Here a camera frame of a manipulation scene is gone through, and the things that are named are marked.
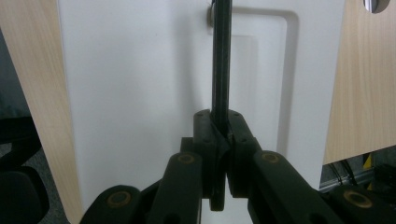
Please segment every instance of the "black rod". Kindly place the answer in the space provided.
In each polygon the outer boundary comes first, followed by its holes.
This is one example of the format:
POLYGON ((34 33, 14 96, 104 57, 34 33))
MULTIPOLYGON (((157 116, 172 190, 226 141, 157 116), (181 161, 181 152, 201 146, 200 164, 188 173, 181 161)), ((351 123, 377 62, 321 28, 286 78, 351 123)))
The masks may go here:
POLYGON ((214 7, 213 34, 213 122, 226 136, 228 132, 228 104, 230 89, 231 13, 232 0, 216 0, 214 7))

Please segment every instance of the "cable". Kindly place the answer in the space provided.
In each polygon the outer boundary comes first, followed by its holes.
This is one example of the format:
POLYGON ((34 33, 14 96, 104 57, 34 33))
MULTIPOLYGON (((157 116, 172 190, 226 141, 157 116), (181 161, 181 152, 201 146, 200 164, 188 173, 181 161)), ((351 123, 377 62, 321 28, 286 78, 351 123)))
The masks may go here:
POLYGON ((349 162, 347 160, 342 160, 341 164, 343 165, 344 169, 348 173, 349 177, 351 178, 351 182, 354 186, 358 186, 358 182, 356 182, 355 175, 353 174, 352 168, 350 168, 349 162))
POLYGON ((337 169, 335 169, 335 166, 333 163, 329 164, 330 168, 332 169, 332 172, 335 174, 335 176, 337 176, 338 179, 338 183, 340 183, 340 185, 344 185, 343 183, 343 179, 341 178, 340 174, 338 173, 337 169))

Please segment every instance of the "bolt hole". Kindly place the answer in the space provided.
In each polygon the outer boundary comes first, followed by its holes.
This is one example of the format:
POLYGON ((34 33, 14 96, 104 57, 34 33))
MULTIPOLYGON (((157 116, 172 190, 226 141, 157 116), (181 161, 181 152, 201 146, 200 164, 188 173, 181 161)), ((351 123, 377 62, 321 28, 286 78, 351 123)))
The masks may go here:
POLYGON ((271 163, 279 162, 279 157, 277 155, 268 152, 262 153, 262 159, 271 163))
POLYGON ((312 224, 327 224, 327 220, 324 216, 320 214, 310 214, 309 215, 309 220, 311 221, 312 224))
POLYGON ((178 224, 178 223, 180 223, 180 217, 175 213, 168 214, 163 220, 163 224, 178 224))
POLYGON ((388 7, 390 0, 363 0, 364 7, 371 13, 380 13, 388 7))
POLYGON ((344 198, 355 206, 360 208, 371 208, 373 206, 372 201, 366 196, 354 191, 347 190, 344 192, 344 198))
POLYGON ((127 205, 132 200, 132 196, 127 191, 118 191, 107 198, 107 205, 111 208, 119 208, 127 205))
POLYGON ((177 160, 184 164, 190 164, 195 161, 195 158, 192 155, 184 154, 184 155, 180 155, 179 157, 177 157, 177 160))

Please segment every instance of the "white panel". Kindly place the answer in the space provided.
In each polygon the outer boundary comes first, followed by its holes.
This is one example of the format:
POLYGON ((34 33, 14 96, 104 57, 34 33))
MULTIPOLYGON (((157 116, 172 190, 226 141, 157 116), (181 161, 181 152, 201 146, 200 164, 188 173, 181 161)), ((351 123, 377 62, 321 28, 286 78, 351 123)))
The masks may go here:
MULTIPOLYGON (((59 0, 85 208, 163 175, 192 115, 210 107, 210 0, 59 0)), ((344 0, 233 1, 230 108, 314 188, 324 155, 344 0)), ((227 200, 203 223, 249 223, 227 200)))

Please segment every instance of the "wooden panel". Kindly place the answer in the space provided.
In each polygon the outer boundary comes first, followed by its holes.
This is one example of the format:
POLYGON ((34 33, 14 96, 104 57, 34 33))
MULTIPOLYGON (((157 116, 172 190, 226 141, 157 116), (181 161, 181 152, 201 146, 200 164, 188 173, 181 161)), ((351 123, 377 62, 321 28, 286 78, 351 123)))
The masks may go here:
POLYGON ((39 133, 66 216, 82 206, 64 79, 56 0, 1 0, 0 27, 39 133))
POLYGON ((346 0, 324 163, 396 145, 396 1, 346 0))

